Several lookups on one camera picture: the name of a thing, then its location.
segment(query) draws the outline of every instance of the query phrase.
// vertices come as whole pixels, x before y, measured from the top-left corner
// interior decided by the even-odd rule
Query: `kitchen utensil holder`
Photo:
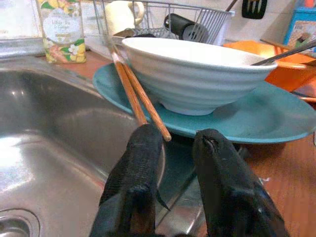
[[[94,10],[98,24],[98,30],[101,35],[108,34],[107,16],[105,6],[113,2],[112,0],[93,0]],[[131,1],[135,19],[136,1]],[[134,35],[152,34],[157,38],[179,39],[179,35],[172,33],[172,21],[170,14],[175,13],[194,22],[190,27],[191,37],[186,40],[197,41],[208,44],[222,43],[226,24],[230,21],[232,14],[228,11],[221,11],[200,6],[191,6],[184,4],[165,3],[159,1],[143,1],[145,7],[145,16],[143,21],[131,29]],[[169,17],[168,27],[164,25],[166,16]]]

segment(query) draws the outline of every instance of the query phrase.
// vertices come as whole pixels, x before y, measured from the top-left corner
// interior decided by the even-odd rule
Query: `wire dish rack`
[[[106,5],[112,0],[93,0],[100,35],[109,32]],[[157,38],[189,40],[221,45],[232,14],[227,11],[159,1],[129,1],[136,22],[138,7],[144,5],[144,18],[132,31],[132,36],[152,34]]]

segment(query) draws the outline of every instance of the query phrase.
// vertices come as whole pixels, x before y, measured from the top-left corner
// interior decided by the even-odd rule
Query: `white bowl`
[[[206,115],[256,88],[276,63],[256,54],[176,39],[127,38],[122,41],[140,82],[167,109]]]

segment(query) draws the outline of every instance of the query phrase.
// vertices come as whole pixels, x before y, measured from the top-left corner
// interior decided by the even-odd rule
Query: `teal plate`
[[[104,98],[133,113],[114,64],[98,69],[93,84]],[[194,137],[197,130],[214,128],[236,143],[280,143],[303,138],[316,129],[316,112],[310,105],[266,82],[238,101],[204,116],[177,114],[151,98],[168,129],[187,137]]]

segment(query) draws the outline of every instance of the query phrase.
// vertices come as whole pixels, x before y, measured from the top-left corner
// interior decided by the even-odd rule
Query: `kitchen counter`
[[[87,52],[87,62],[59,67],[92,79],[94,72],[110,60]],[[282,214],[292,237],[314,237],[316,233],[316,147],[313,136],[272,145],[245,145],[252,158],[247,162],[266,180],[265,187]]]

